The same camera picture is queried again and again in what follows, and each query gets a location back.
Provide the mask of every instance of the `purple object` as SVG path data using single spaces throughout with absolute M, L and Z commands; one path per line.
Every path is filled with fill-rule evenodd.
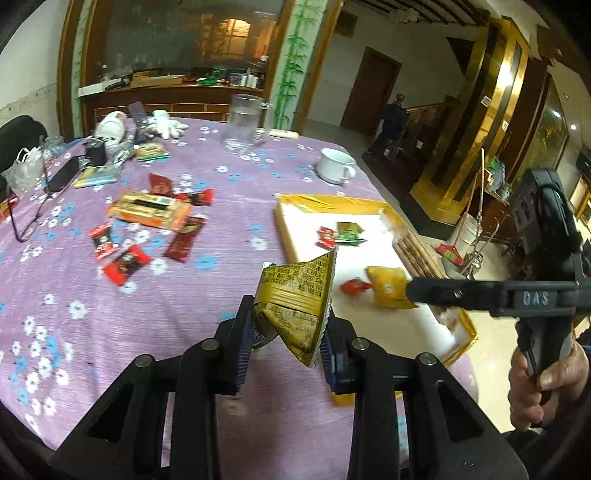
M 39 235 L 27 243 L 14 239 L 8 221 L 0 225 L 0 401 L 53 449 L 137 355 L 180 355 L 212 336 L 254 294 L 262 263 L 285 262 L 273 223 L 277 194 L 381 199 L 359 169 L 350 184 L 333 186 L 303 168 L 337 145 L 269 137 L 264 149 L 237 156 L 223 146 L 224 124 L 183 121 L 190 128 L 182 141 L 163 141 L 168 161 L 127 162 L 128 184 L 69 187 L 47 201 Z M 112 258 L 95 261 L 88 233 L 125 190 L 148 189 L 150 172 L 180 192 L 214 188 L 213 205 L 193 210 L 209 222 L 179 263 L 162 257 L 171 232 L 113 221 L 124 247 L 134 241 L 154 257 L 117 287 L 101 272 Z M 30 191 L 17 206 L 17 225 L 35 215 L 42 194 Z M 452 371 L 476 395 L 466 356 Z M 239 397 L 217 403 L 225 478 L 346 477 L 353 409 L 336 407 L 321 369 L 306 368 L 280 340 L 253 353 Z

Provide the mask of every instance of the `water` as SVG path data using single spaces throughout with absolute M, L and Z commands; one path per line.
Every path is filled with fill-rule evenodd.
M 226 148 L 237 154 L 247 153 L 255 143 L 261 111 L 247 107 L 231 107 L 226 125 Z

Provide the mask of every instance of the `bamboo decorated pillar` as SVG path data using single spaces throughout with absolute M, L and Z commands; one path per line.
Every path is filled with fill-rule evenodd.
M 269 97 L 275 105 L 274 128 L 292 126 L 327 3 L 297 0 L 294 5 Z
M 497 152 L 525 75 L 530 46 L 511 18 L 491 20 L 472 49 L 458 107 L 400 206 L 421 235 L 447 239 L 466 209 L 480 148 Z

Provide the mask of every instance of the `gold pillar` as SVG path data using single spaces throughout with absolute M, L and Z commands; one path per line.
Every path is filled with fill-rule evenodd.
M 480 167 L 492 157 L 511 121 L 530 46 L 511 18 L 491 20 L 472 49 L 459 106 L 450 115 L 433 156 L 401 202 L 418 232 L 446 239 L 467 206 Z

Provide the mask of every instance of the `person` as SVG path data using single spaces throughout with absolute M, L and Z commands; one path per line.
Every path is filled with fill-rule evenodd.
M 382 131 L 375 138 L 374 142 L 369 147 L 369 153 L 372 155 L 383 155 L 388 143 L 392 140 L 398 140 L 406 128 L 408 113 L 402 106 L 404 95 L 399 93 L 396 95 L 396 101 L 389 103 L 384 107 L 382 113 Z
M 571 478 L 568 471 L 588 463 L 591 453 L 591 381 L 589 358 L 591 329 L 573 341 L 570 355 L 544 370 L 534 381 L 528 377 L 527 359 L 516 348 L 509 370 L 507 396 L 511 424 L 505 434 L 528 470 L 530 478 Z M 542 392 L 552 392 L 541 405 Z M 541 426 L 538 433 L 531 430 Z

